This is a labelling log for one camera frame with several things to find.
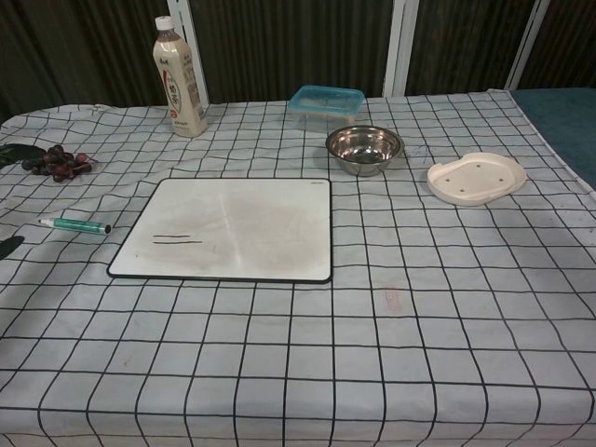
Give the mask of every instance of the dry erase marker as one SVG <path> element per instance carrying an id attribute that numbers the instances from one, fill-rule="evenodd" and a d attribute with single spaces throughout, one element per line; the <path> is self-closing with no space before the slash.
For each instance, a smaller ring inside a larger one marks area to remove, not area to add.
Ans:
<path id="1" fill-rule="evenodd" d="M 107 235 L 112 231 L 112 226 L 105 223 L 76 221 L 74 219 L 39 219 L 39 223 L 60 230 L 82 231 L 84 233 L 95 233 L 96 235 Z"/>

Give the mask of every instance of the grapes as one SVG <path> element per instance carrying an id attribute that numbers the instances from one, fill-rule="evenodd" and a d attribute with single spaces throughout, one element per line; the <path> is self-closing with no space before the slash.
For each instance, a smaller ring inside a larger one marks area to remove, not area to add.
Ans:
<path id="1" fill-rule="evenodd" d="M 85 153 L 74 156 L 70 152 L 64 152 L 61 145 L 55 144 L 47 149 L 42 158 L 23 160 L 20 165 L 33 175 L 51 175 L 54 182 L 62 183 L 84 172 L 91 172 L 93 168 L 90 161 L 96 160 Z"/>
<path id="2" fill-rule="evenodd" d="M 87 162 L 87 154 L 81 153 L 81 154 L 77 154 L 76 157 L 74 158 L 74 161 L 76 162 L 77 165 L 82 165 L 83 163 Z"/>

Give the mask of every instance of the plastic container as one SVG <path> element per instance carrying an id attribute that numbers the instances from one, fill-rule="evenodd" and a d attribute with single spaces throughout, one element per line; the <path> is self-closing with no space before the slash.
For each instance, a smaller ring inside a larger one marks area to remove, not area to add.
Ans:
<path id="1" fill-rule="evenodd" d="M 293 127 L 330 134 L 352 126 L 364 101 L 364 94 L 353 88 L 302 86 L 288 103 Z"/>

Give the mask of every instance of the teal carpet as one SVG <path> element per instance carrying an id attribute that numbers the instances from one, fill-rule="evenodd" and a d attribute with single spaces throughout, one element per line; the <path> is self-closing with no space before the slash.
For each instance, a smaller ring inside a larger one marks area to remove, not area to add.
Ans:
<path id="1" fill-rule="evenodd" d="M 596 88 L 538 88 L 511 95 L 555 152 L 596 189 Z"/>

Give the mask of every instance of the green leaf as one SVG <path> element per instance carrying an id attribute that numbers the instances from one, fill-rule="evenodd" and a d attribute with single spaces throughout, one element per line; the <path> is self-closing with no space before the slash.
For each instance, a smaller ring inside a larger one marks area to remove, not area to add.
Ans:
<path id="1" fill-rule="evenodd" d="M 10 142 L 0 146 L 0 169 L 18 161 L 41 158 L 45 152 L 41 147 Z"/>

